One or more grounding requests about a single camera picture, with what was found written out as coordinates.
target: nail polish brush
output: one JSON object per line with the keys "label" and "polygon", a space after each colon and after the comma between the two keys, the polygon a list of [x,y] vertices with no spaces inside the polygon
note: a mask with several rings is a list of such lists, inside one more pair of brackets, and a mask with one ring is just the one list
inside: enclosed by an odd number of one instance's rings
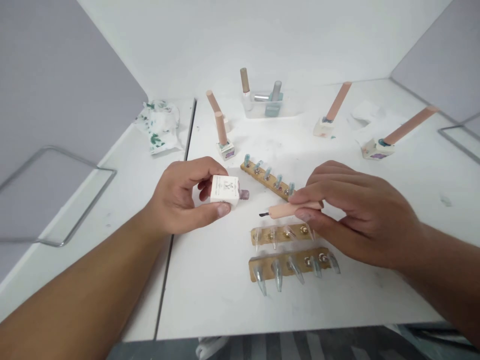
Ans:
{"label": "nail polish brush", "polygon": [[295,211],[297,211],[300,208],[321,210],[324,208],[324,205],[323,203],[318,201],[309,201],[309,202],[304,202],[302,204],[291,204],[288,202],[281,205],[270,206],[268,208],[268,212],[261,213],[258,215],[260,215],[261,217],[270,215],[272,219],[279,219],[279,218],[284,218],[287,216],[294,215]]}

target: white desk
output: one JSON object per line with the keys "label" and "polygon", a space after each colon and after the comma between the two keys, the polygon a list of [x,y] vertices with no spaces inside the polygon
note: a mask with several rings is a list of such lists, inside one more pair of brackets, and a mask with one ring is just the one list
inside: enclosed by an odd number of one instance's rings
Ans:
{"label": "white desk", "polygon": [[[188,159],[212,156],[233,176],[240,177],[250,200],[243,201],[225,218],[185,235],[176,236],[166,280],[157,339],[193,338],[245,333],[357,327],[438,321],[441,317],[398,275],[351,260],[331,245],[341,275],[324,271],[319,280],[305,274],[305,285],[295,276],[283,278],[278,293],[273,280],[266,282],[267,297],[250,281],[248,261],[256,255],[249,231],[262,225],[258,213],[282,200],[240,170],[246,153],[272,174],[283,174],[286,183],[305,185],[312,170],[336,160],[388,180],[411,203],[420,219],[465,241],[480,245],[480,167],[442,138],[437,129],[450,122],[436,114],[408,140],[397,144],[394,155],[382,161],[364,160],[357,143],[345,134],[325,140],[312,135],[339,85],[311,92],[311,114],[295,119],[246,120],[238,95],[222,98],[222,111],[233,119],[228,137],[237,156],[223,162],[215,143],[217,131],[206,98],[199,99]],[[369,100],[409,118],[425,104],[390,80],[354,83],[335,120],[348,133],[346,117],[363,100]],[[445,207],[440,193],[452,207]],[[336,219],[342,213],[327,205]],[[264,225],[273,220],[264,220]],[[270,245],[263,248],[272,251]]]}
{"label": "white desk", "polygon": [[[187,144],[193,99],[172,100],[180,110],[179,138]],[[149,142],[134,125],[131,125],[110,154],[103,166],[118,170],[118,174],[98,200],[74,237],[64,247],[54,248],[34,244],[20,259],[10,274],[0,284],[0,322],[21,303],[48,283],[55,276],[101,243],[111,233],[138,212],[150,199],[157,182],[169,164],[183,160],[185,150],[169,150],[156,156],[149,154]],[[81,207],[85,199],[91,199],[98,184],[105,181],[97,173],[82,184],[82,190],[64,210],[50,234],[62,232],[78,219],[75,207]],[[164,284],[166,258],[169,247],[161,253],[146,285],[133,316],[124,331],[123,341],[152,340],[157,325],[160,298]]]}

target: wooden nail stand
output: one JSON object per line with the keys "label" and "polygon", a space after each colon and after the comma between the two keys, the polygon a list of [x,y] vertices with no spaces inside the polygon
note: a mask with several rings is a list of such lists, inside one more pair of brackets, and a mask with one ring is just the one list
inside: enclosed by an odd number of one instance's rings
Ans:
{"label": "wooden nail stand", "polygon": [[[293,241],[291,237],[287,237],[284,232],[284,226],[277,226],[276,227],[276,241],[278,243],[285,243],[285,242],[290,242]],[[301,224],[294,224],[294,225],[288,225],[290,229],[293,231],[295,234],[296,238],[298,240],[310,240],[312,241],[312,238],[310,237],[310,234],[307,229],[307,224],[301,223]],[[273,226],[270,227],[263,227],[261,229],[260,233],[260,238],[258,239],[258,245],[266,245],[266,244],[272,244],[272,240],[270,239],[270,229],[273,228]],[[250,231],[250,239],[251,239],[251,244],[255,246],[255,231],[257,228],[254,228]]]}
{"label": "wooden nail stand", "polygon": [[262,169],[261,167],[259,167],[258,170],[260,172],[258,174],[256,174],[256,173],[254,173],[254,167],[255,167],[255,163],[253,163],[251,161],[248,162],[248,167],[245,166],[244,162],[242,162],[241,165],[240,165],[240,169],[242,169],[244,172],[246,172],[247,174],[252,176],[255,180],[257,180],[262,185],[264,185],[267,188],[269,188],[270,190],[272,190],[275,194],[277,194],[283,200],[287,201],[289,199],[289,196],[284,193],[285,189],[289,188],[289,186],[286,183],[281,182],[280,187],[277,189],[277,188],[274,187],[274,184],[277,182],[277,178],[275,176],[273,176],[270,173],[270,176],[269,176],[268,180],[264,180],[264,176],[265,176],[266,171],[264,169]]}
{"label": "wooden nail stand", "polygon": [[253,271],[256,266],[261,266],[264,280],[275,279],[275,274],[272,269],[272,263],[275,259],[280,260],[282,276],[286,277],[295,275],[295,272],[287,266],[287,262],[290,256],[293,257],[293,259],[296,261],[302,273],[310,273],[314,270],[313,266],[307,266],[306,259],[310,259],[311,256],[314,256],[318,260],[320,254],[325,255],[325,257],[322,256],[322,258],[325,260],[319,261],[321,268],[331,268],[332,266],[330,265],[330,261],[326,259],[328,253],[329,250],[326,247],[316,247],[303,251],[284,252],[279,254],[269,254],[267,256],[252,257],[248,261],[248,267],[250,269],[250,280],[252,283],[255,283],[257,281]]}

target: crumpled tissue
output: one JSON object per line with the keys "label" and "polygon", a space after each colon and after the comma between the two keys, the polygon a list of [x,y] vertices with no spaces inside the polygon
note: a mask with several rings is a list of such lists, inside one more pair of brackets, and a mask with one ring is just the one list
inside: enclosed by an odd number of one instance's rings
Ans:
{"label": "crumpled tissue", "polygon": [[143,110],[134,124],[148,137],[149,150],[155,155],[170,149],[183,149],[178,137],[179,109],[164,100],[143,103]]}
{"label": "crumpled tissue", "polygon": [[[371,139],[378,140],[385,138],[408,120],[391,110],[377,106],[366,100],[352,110],[351,116],[358,120],[353,122],[349,119],[348,121],[352,127],[357,128],[357,130],[353,131],[353,137],[360,147]],[[362,123],[367,123],[367,125],[360,127]],[[409,137],[413,132],[415,131],[410,132],[406,137]]]}

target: finger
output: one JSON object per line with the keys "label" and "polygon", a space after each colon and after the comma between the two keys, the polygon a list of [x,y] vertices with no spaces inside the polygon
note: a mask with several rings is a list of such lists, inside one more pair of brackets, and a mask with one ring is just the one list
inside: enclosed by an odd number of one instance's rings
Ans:
{"label": "finger", "polygon": [[203,228],[215,220],[223,218],[230,210],[231,206],[226,202],[212,202],[184,210],[183,213],[186,215],[184,217],[185,232]]}
{"label": "finger", "polygon": [[347,182],[322,180],[297,190],[288,201],[303,204],[326,200],[330,205],[352,213],[370,203],[368,189]]}
{"label": "finger", "polygon": [[310,185],[312,183],[312,178],[318,176],[318,175],[323,175],[323,174],[345,174],[345,175],[356,175],[359,174],[356,171],[353,171],[351,169],[346,169],[343,167],[336,167],[336,166],[319,166],[317,167],[310,175],[308,178],[308,181],[306,182],[307,185]]}
{"label": "finger", "polygon": [[212,183],[207,185],[207,187],[203,188],[202,191],[200,191],[200,201],[204,202],[210,197],[210,193],[212,192]]}
{"label": "finger", "polygon": [[348,257],[365,263],[369,262],[373,246],[365,236],[318,210],[303,207],[295,212],[295,216],[306,222],[317,234]]}
{"label": "finger", "polygon": [[198,190],[202,190],[203,188],[205,188],[209,183],[212,183],[210,181],[210,179],[208,180],[202,180],[198,183]]}
{"label": "finger", "polygon": [[209,179],[212,175],[228,176],[227,170],[209,156],[191,161],[183,161],[177,170],[178,184],[191,189],[203,180]]}
{"label": "finger", "polygon": [[328,161],[325,161],[323,164],[317,166],[315,168],[315,170],[313,170],[313,174],[316,173],[316,172],[322,171],[323,168],[336,168],[337,171],[339,171],[339,169],[350,170],[350,171],[353,171],[353,172],[355,171],[351,167],[348,167],[347,165],[345,165],[341,162],[338,162],[338,161],[335,161],[335,160],[328,160]]}
{"label": "finger", "polygon": [[310,175],[308,181],[306,182],[307,186],[311,184],[318,183],[320,181],[333,180],[342,183],[349,183],[358,185],[361,187],[369,187],[372,184],[372,181],[368,176],[361,175],[352,175],[352,174],[343,174],[343,173],[325,173],[325,174],[315,174]]}
{"label": "finger", "polygon": [[367,224],[367,222],[363,219],[348,215],[340,219],[339,223],[359,233],[365,233],[365,227]]}

